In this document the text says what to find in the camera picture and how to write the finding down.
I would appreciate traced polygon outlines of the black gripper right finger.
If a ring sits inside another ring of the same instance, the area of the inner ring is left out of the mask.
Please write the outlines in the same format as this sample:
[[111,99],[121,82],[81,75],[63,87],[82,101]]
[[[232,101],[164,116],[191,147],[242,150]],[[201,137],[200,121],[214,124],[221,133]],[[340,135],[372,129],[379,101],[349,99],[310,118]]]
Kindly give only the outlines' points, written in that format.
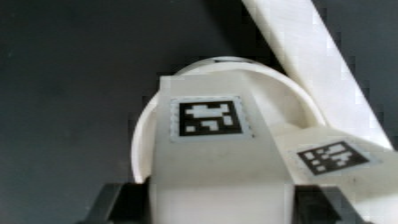
[[295,186],[294,224],[372,224],[336,186]]

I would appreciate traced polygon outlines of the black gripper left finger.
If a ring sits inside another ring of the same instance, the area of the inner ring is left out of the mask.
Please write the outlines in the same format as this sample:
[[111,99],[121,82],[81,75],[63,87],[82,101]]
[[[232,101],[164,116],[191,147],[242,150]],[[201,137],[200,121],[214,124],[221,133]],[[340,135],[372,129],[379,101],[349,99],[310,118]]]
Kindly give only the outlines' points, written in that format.
[[152,224],[148,185],[109,183],[77,224]]

